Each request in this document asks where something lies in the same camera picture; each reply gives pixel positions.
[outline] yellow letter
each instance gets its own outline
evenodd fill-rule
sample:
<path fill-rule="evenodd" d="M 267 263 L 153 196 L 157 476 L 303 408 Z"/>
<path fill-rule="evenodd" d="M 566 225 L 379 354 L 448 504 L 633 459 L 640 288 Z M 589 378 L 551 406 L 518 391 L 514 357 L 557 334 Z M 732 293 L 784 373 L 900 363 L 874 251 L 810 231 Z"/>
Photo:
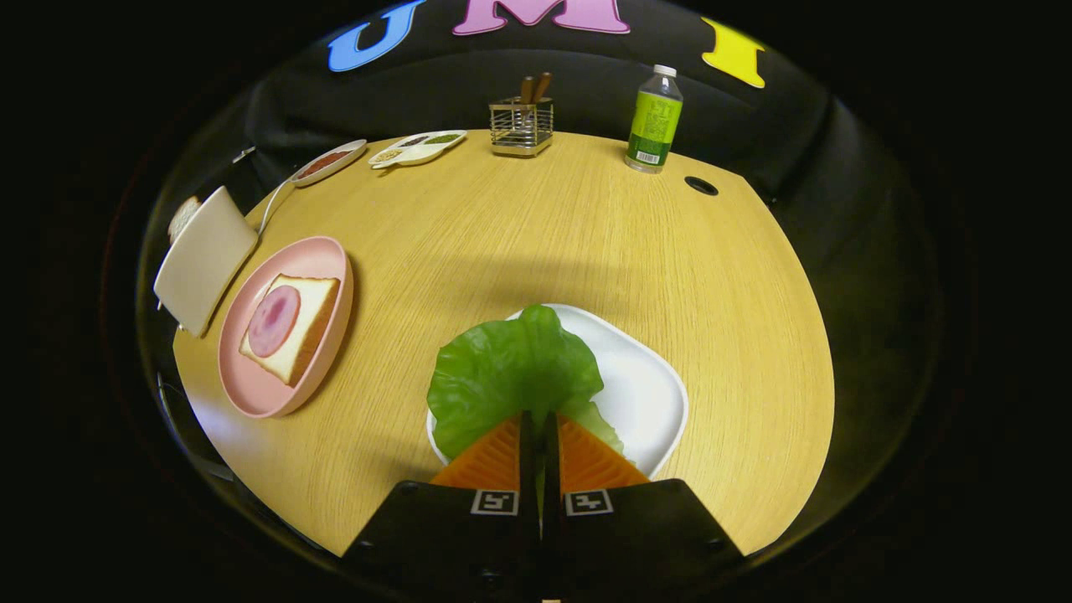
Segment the yellow letter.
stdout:
<path fill-rule="evenodd" d="M 756 88 L 766 86 L 763 78 L 756 73 L 756 55 L 762 53 L 763 47 L 725 25 L 706 17 L 700 18 L 715 29 L 715 49 L 700 55 L 703 62 L 749 86 Z"/>

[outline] green bottle label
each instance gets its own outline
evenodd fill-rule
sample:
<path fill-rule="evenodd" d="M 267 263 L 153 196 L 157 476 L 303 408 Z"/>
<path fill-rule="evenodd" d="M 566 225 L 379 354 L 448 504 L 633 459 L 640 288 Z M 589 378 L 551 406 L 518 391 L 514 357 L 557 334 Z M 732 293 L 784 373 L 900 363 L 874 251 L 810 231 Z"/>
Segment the green bottle label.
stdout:
<path fill-rule="evenodd" d="M 629 158 L 651 165 L 666 163 L 679 117 L 681 101 L 647 92 L 638 93 L 637 113 L 629 132 Z"/>

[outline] green lettuce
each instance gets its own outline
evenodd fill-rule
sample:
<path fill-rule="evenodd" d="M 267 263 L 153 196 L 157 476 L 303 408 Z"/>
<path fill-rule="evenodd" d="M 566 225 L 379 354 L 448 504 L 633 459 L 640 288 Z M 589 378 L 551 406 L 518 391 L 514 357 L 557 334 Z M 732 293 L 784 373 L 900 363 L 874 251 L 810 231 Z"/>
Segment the green lettuce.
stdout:
<path fill-rule="evenodd" d="M 536 441 L 544 420 L 557 411 L 623 451 L 592 396 L 604 387 L 592 350 L 562 328 L 546 306 L 530 306 L 512 321 L 492 321 L 459 335 L 440 350 L 428 389 L 435 444 L 456 458 L 480 436 L 522 410 L 532 411 Z"/>

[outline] blue letter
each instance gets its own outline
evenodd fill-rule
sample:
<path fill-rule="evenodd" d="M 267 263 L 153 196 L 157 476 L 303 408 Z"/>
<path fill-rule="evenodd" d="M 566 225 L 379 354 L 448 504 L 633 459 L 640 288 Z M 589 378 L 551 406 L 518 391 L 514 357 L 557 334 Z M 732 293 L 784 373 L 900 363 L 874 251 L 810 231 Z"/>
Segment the blue letter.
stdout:
<path fill-rule="evenodd" d="M 331 52 L 328 54 L 328 69 L 331 71 L 349 71 L 357 69 L 367 62 L 374 61 L 391 52 L 410 34 L 410 26 L 413 25 L 413 12 L 417 4 L 425 3 L 425 0 L 414 0 L 408 4 L 403 4 L 393 11 L 384 13 L 383 18 L 387 19 L 387 33 L 376 45 L 369 46 L 363 50 L 357 49 L 357 41 L 361 36 L 361 30 L 369 27 L 369 24 L 361 24 L 354 29 L 343 33 L 328 43 Z"/>

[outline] pink plate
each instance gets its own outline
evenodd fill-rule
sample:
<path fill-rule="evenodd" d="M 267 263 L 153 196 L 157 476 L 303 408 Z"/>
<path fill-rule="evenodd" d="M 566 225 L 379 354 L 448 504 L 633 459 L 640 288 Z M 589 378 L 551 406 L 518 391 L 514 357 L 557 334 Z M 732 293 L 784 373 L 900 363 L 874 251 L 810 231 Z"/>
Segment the pink plate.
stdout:
<path fill-rule="evenodd" d="M 292 277 L 334 277 L 340 280 L 339 295 L 321 345 L 306 369 L 306 374 L 294 387 L 287 387 L 238 352 L 253 311 L 280 273 Z M 339 352 L 353 302 L 354 271 L 346 251 L 331 237 L 301 239 L 279 250 L 260 264 L 235 296 L 220 334 L 220 379 L 230 403 L 243 414 L 255 418 L 282 416 L 304 403 L 324 380 Z"/>

